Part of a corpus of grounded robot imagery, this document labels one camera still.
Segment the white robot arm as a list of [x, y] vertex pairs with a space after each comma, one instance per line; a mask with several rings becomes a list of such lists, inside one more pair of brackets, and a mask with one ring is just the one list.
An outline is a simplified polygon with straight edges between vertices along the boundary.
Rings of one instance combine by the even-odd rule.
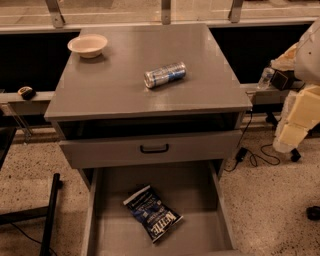
[[298, 147], [308, 131], [320, 123], [320, 18], [318, 18], [271, 67], [294, 71], [306, 86], [298, 93], [289, 93], [277, 125], [273, 147], [288, 153]]

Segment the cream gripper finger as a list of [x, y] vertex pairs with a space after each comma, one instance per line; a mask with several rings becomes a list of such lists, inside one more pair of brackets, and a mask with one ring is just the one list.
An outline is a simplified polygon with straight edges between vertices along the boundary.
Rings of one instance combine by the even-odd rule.
[[308, 85], [299, 92], [290, 91], [285, 99], [273, 147], [288, 153], [297, 148], [308, 132], [320, 123], [320, 87]]

